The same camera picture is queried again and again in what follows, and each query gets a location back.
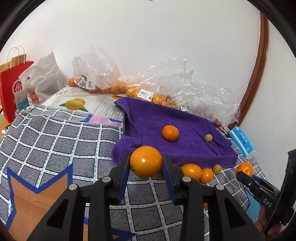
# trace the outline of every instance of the newspaper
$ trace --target newspaper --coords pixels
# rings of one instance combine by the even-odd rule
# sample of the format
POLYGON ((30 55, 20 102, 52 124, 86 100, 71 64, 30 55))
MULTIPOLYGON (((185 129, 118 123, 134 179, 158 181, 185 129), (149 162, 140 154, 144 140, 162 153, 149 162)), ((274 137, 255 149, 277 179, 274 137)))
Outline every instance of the newspaper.
POLYGON ((49 99, 43 102, 43 105, 66 109, 65 103, 69 100, 82 98, 85 101, 84 111, 91 114, 105 116, 116 120, 123 120, 123 111, 121 107, 114 104, 114 101, 120 97, 125 97, 125 94, 101 94, 88 93, 84 89, 78 87, 66 86, 49 99))

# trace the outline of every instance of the human hand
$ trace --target human hand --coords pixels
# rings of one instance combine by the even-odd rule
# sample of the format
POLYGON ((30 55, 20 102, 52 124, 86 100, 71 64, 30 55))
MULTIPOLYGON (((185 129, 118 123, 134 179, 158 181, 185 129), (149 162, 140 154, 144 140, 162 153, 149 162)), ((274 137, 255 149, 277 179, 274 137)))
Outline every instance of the human hand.
MULTIPOLYGON (((259 211, 258 221, 255 222, 255 226, 259 230, 259 232, 262 232, 262 230, 263 230, 264 226, 266 225, 266 223, 267 223, 267 217, 266 217, 265 208, 261 207, 260 211, 259 211)), ((262 236, 266 240, 271 240, 280 233, 281 228, 282 228, 281 224, 279 224, 279 223, 275 224, 268 231, 266 237, 265 237, 265 233, 262 233, 262 236)))

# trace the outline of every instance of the finger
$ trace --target finger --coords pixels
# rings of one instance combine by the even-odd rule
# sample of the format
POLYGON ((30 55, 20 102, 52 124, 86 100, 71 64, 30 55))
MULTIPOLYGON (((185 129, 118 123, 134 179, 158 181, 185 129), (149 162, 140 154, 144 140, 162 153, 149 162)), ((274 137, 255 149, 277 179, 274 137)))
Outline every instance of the finger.
POLYGON ((268 231, 268 235, 272 236, 272 235, 277 235, 280 231, 281 231, 281 224, 275 224, 271 227, 271 229, 268 231))
POLYGON ((263 226, 265 226, 267 223, 264 207, 260 208, 259 215, 258 215, 258 222, 261 223, 263 226))
POLYGON ((259 221, 256 221, 255 223, 256 228, 258 229, 258 231, 261 233, 263 230, 263 226, 261 223, 259 223, 259 221))

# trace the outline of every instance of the white plastic bag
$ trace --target white plastic bag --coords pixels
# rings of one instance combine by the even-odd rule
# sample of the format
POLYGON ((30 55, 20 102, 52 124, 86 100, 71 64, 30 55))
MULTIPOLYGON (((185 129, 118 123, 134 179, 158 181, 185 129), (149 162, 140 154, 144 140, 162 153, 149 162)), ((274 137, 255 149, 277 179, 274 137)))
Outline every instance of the white plastic bag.
POLYGON ((51 52, 19 76, 30 104, 42 103, 64 87, 58 80, 57 73, 57 62, 54 53, 51 52))
POLYGON ((94 90, 96 86, 104 90, 118 85, 120 72, 113 62, 111 54, 102 47, 91 46, 88 53, 75 56, 72 65, 74 78, 81 80, 81 76, 85 76, 89 86, 91 86, 89 82, 93 83, 92 89, 94 90))

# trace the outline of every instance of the barcode sticker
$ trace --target barcode sticker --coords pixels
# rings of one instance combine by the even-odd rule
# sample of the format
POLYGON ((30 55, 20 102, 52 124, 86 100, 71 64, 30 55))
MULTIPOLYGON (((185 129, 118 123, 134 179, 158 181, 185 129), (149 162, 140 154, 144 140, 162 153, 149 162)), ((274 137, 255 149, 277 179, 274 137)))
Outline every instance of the barcode sticker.
POLYGON ((96 89, 96 86, 89 80, 87 80, 86 82, 86 89, 87 90, 95 90, 96 89))
POLYGON ((141 98, 141 99, 144 99, 146 101, 151 102, 153 94, 154 94, 153 92, 141 89, 140 92, 138 93, 138 97, 141 98))
POLYGON ((187 111, 187 106, 185 104, 180 105, 182 111, 187 111))

